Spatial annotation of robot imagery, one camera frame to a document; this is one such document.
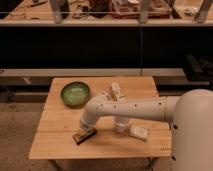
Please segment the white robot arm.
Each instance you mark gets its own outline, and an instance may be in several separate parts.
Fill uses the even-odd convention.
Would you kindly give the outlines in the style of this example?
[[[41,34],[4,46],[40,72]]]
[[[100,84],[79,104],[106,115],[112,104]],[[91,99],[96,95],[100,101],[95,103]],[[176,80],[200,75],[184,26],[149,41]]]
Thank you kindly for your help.
[[[80,126],[90,130],[100,117],[117,116],[172,124],[171,171],[213,171],[213,91],[195,89],[182,96],[124,101],[91,98]]]

